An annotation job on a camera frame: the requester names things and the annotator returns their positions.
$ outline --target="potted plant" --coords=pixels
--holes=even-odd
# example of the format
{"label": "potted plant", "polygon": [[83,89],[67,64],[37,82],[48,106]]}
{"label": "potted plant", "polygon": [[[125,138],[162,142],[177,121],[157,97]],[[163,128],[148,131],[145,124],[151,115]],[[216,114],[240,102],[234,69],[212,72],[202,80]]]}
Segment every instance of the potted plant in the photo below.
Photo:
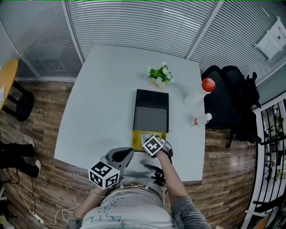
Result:
{"label": "potted plant", "polygon": [[174,82],[172,73],[169,72],[166,62],[162,63],[159,69],[148,67],[147,69],[149,84],[156,88],[165,88],[166,82]]}

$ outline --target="black box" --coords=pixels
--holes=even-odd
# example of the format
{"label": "black box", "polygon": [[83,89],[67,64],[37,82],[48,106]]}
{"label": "black box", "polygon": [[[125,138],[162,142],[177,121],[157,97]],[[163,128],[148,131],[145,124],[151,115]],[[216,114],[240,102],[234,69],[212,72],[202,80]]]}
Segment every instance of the black box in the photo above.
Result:
{"label": "black box", "polygon": [[137,89],[133,130],[168,133],[168,93]]}

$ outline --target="person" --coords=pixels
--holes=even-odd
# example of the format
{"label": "person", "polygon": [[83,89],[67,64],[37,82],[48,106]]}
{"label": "person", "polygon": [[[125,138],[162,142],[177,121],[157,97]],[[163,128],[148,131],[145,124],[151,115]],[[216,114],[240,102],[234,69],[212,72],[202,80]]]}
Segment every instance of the person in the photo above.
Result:
{"label": "person", "polygon": [[99,187],[92,189],[74,213],[78,221],[73,228],[210,229],[167,154],[160,150],[156,156],[164,172],[172,217],[164,209],[163,188],[154,183],[154,179],[124,178],[109,194]]}
{"label": "person", "polygon": [[29,144],[5,144],[0,141],[0,169],[16,168],[21,172],[37,178],[40,175],[41,162],[36,160],[34,165],[22,157],[34,157],[34,141],[30,140]]}

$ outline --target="belt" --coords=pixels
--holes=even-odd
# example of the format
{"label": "belt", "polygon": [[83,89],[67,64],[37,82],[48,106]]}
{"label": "belt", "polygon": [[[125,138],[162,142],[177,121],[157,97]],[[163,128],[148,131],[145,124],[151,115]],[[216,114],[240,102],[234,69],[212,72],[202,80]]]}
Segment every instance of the belt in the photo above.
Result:
{"label": "belt", "polygon": [[120,187],[120,188],[117,188],[117,189],[112,190],[105,198],[107,198],[107,197],[108,197],[109,195],[111,195],[113,192],[118,191],[118,190],[120,190],[120,189],[125,189],[125,188],[142,188],[142,189],[144,189],[144,190],[146,190],[146,191],[149,191],[149,192],[155,194],[156,196],[158,196],[158,197],[161,199],[161,201],[164,203],[164,199],[162,199],[162,197],[161,197],[161,195],[159,194],[159,192],[157,192],[156,190],[154,190],[153,188],[150,188],[150,187],[146,188],[147,186],[144,185],[143,183],[135,182],[135,183],[130,183],[130,184],[127,184],[127,185],[122,185],[122,186],[123,186],[123,187]]}

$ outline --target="paper sign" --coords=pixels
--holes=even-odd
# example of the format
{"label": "paper sign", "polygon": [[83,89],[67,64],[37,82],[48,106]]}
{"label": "paper sign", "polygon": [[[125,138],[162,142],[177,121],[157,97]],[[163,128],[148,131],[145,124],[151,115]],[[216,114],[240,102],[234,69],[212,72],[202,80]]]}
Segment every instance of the paper sign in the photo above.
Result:
{"label": "paper sign", "polygon": [[286,29],[280,18],[271,27],[267,34],[256,45],[269,59],[274,57],[276,53],[283,50],[286,44]]}

